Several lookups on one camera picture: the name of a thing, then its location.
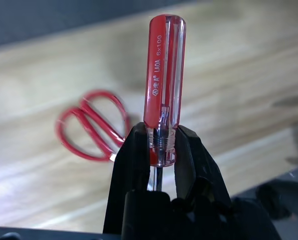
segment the wooden surface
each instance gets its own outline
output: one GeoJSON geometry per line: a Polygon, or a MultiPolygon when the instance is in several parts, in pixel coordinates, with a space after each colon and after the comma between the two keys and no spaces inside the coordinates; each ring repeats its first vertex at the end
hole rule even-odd
{"type": "MultiPolygon", "coordinates": [[[[235,194],[298,167],[298,0],[192,3],[0,47],[0,226],[101,232],[112,163],[56,139],[58,114],[92,89],[143,116],[148,25],[187,22],[181,124],[235,194]]],[[[96,106],[122,129],[106,102],[96,106]]],[[[73,120],[69,135],[98,152],[73,120]]],[[[172,168],[164,189],[175,196],[172,168]]]]}

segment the red scissors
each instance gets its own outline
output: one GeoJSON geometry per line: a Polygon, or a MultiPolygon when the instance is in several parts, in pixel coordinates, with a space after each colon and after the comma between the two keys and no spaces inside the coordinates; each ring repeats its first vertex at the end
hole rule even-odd
{"type": "Polygon", "coordinates": [[[56,122],[56,133],[61,143],[74,154],[88,160],[92,161],[114,161],[116,153],[108,146],[108,144],[103,140],[100,134],[94,129],[92,124],[88,121],[87,117],[91,118],[95,123],[97,123],[104,132],[112,139],[112,141],[120,148],[124,143],[124,140],[131,130],[131,121],[130,116],[125,111],[125,108],[121,101],[111,92],[105,90],[95,90],[90,93],[87,93],[80,102],[80,107],[70,107],[65,110],[58,118],[56,122]],[[108,124],[96,111],[92,109],[90,103],[96,98],[108,98],[112,101],[122,114],[122,118],[125,124],[125,136],[120,136],[110,124],[108,124]],[[67,118],[75,116],[85,131],[90,135],[93,142],[102,150],[105,156],[94,156],[82,152],[74,144],[70,143],[68,140],[64,127],[66,124],[67,118]]]}

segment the transparent red handle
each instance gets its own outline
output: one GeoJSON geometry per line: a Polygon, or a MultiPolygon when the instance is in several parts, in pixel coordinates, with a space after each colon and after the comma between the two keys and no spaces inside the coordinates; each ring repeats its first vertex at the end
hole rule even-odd
{"type": "Polygon", "coordinates": [[[176,15],[151,20],[146,101],[143,121],[150,139],[151,165],[175,162],[175,131],[179,124],[184,64],[185,21],[176,15]]]}

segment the black machine part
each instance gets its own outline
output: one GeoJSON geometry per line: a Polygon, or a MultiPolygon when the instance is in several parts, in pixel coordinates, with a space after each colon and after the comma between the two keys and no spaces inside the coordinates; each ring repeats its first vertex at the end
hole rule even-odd
{"type": "Polygon", "coordinates": [[[147,191],[149,143],[144,124],[135,125],[118,152],[103,234],[0,227],[0,240],[279,240],[258,202],[231,201],[219,168],[195,132],[176,132],[177,197],[147,191]]]}
{"type": "Polygon", "coordinates": [[[298,182],[276,179],[259,186],[256,196],[273,220],[298,216],[298,182]]]}

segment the screwdriver shaft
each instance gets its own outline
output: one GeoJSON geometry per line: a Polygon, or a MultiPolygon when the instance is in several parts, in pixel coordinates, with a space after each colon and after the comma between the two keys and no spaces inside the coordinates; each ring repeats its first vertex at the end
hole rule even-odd
{"type": "Polygon", "coordinates": [[[162,176],[163,176],[163,168],[162,167],[154,167],[153,174],[153,190],[154,191],[162,191],[162,176]]]}

